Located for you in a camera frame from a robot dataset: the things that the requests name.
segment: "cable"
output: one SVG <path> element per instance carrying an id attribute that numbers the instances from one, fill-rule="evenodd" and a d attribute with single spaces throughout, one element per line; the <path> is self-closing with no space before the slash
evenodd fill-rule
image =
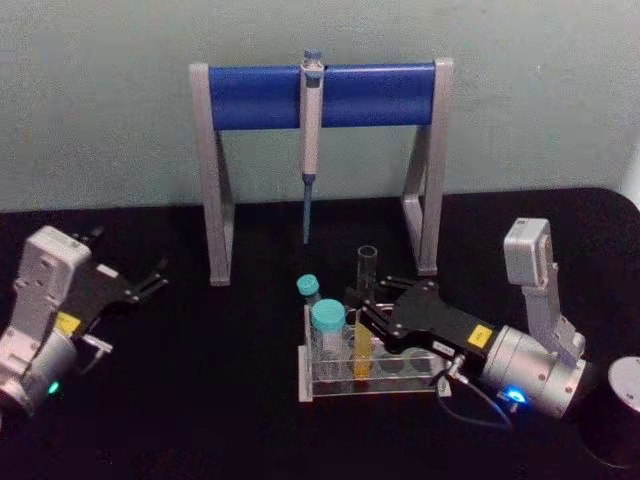
<path id="1" fill-rule="evenodd" d="M 497 422 L 487 422 L 485 420 L 478 420 L 477 418 L 471 418 L 471 417 L 466 417 L 464 415 L 460 415 L 459 413 L 456 413 L 453 410 L 451 410 L 443 400 L 442 395 L 440 394 L 440 380 L 446 381 L 444 377 L 447 375 L 447 373 L 448 373 L 447 370 L 441 371 L 440 373 L 438 373 L 438 375 L 435 376 L 435 378 L 431 382 L 432 384 L 436 385 L 436 397 L 438 398 L 438 403 L 440 404 L 440 406 L 445 412 L 447 412 L 456 420 L 460 420 L 461 422 L 465 422 L 465 423 L 470 423 L 478 427 L 497 428 L 499 430 L 509 430 L 509 431 L 513 430 L 513 423 L 511 422 L 511 419 L 507 416 L 507 414 L 502 411 L 502 409 L 498 406 L 496 402 L 494 402 L 491 398 L 489 398 L 487 394 L 485 394 L 482 390 L 480 390 L 471 382 L 469 383 L 460 382 L 460 383 L 462 385 L 468 386 L 480 398 L 482 398 L 485 402 L 487 402 L 491 406 L 491 408 L 495 410 L 498 413 L 498 415 L 500 415 L 502 422 L 497 423 Z"/>

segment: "blue led light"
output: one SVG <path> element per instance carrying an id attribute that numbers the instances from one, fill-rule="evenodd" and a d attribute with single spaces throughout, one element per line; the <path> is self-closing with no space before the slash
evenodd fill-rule
<path id="1" fill-rule="evenodd" d="M 524 393 L 522 393 L 522 390 L 519 390 L 517 388 L 509 388 L 505 392 L 505 395 L 516 403 L 527 403 L 527 399 L 524 396 Z"/>

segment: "black tabletop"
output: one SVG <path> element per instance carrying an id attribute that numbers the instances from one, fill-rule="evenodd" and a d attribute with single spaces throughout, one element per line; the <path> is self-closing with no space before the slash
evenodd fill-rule
<path id="1" fill-rule="evenodd" d="M 588 359 L 640 353 L 640 215 L 609 191 L 446 196 L 443 297 L 526 329 L 502 254 L 518 216 L 551 221 L 562 311 Z M 600 465 L 574 427 L 534 412 L 507 434 L 457 423 L 428 394 L 299 404 L 296 278 L 315 273 L 323 296 L 341 298 L 363 244 L 378 248 L 379 275 L 415 275 L 398 199 L 315 202 L 306 248 L 301 217 L 295 203 L 238 206 L 232 284 L 212 288 L 200 207 L 0 214 L 0 327 L 23 242 L 45 224 L 104 225 L 97 259 L 135 280 L 165 255 L 171 280 L 138 311 L 101 322 L 114 352 L 4 440 L 2 478 L 640 478 Z"/>

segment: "blue pipette holder bar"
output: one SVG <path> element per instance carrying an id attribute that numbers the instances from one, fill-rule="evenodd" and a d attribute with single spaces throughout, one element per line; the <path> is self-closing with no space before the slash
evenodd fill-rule
<path id="1" fill-rule="evenodd" d="M 329 65 L 324 75 L 323 127 L 417 126 L 402 204 L 420 275 L 437 271 L 452 71 L 451 59 L 439 59 Z M 196 63 L 190 72 L 210 280 L 229 285 L 234 204 L 221 132 L 299 128 L 300 68 Z"/>

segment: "robotic arm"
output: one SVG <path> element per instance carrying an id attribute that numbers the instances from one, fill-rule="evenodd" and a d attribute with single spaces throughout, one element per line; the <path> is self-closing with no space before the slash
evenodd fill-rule
<path id="1" fill-rule="evenodd" d="M 392 315 L 354 291 L 347 303 L 359 304 L 365 314 L 361 322 L 391 353 L 409 347 L 430 350 L 450 361 L 438 378 L 447 376 L 476 391 L 472 380 L 478 379 L 495 389 L 511 412 L 528 404 L 553 418 L 576 421 L 587 448 L 605 463 L 638 461 L 640 357 L 617 360 L 606 375 L 581 358 L 585 339 L 560 313 L 558 266 L 547 220 L 518 219 L 505 238 L 504 254 L 509 281 L 522 286 L 530 335 L 447 305 L 430 280 L 388 277 L 380 282 L 404 290 Z"/>
<path id="2" fill-rule="evenodd" d="M 107 306 L 136 304 L 168 283 L 157 269 L 140 285 L 131 285 L 91 260 L 91 240 L 79 241 L 49 226 L 27 239 L 14 282 L 15 307 L 0 337 L 0 415 L 33 415 L 75 363 L 77 342 L 96 348 L 85 372 L 111 352 L 111 345 L 89 333 Z"/>

